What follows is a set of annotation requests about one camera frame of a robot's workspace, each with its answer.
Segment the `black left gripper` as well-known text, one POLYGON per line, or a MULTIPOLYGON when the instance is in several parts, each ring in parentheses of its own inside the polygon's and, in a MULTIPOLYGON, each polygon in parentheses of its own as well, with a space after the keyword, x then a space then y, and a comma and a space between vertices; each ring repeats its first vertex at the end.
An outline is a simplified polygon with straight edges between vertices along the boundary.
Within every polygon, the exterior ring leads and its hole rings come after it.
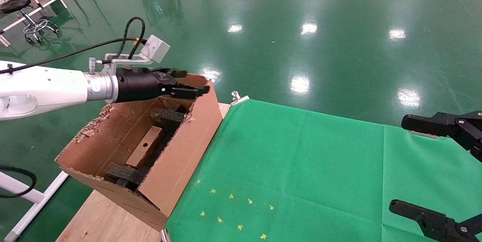
POLYGON ((145 101, 166 94, 175 99, 195 100, 209 93, 209 85, 172 87, 172 79, 185 78, 187 74, 186 70, 174 68, 160 68, 160 71, 149 68, 117 68, 117 97, 114 102, 145 101))

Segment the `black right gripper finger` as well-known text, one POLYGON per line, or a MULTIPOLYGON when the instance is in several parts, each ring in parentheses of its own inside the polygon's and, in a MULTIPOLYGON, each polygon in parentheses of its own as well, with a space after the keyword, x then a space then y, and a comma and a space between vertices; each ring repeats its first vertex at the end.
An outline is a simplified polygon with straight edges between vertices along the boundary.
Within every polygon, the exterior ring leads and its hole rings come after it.
POLYGON ((438 242, 478 242, 482 232, 482 215, 456 222, 443 213, 394 199, 389 211, 418 223, 425 237, 438 242))
POLYGON ((418 133, 450 137, 464 150, 482 161, 482 113, 474 111, 462 115, 437 112, 431 117, 405 115, 403 129, 418 133))

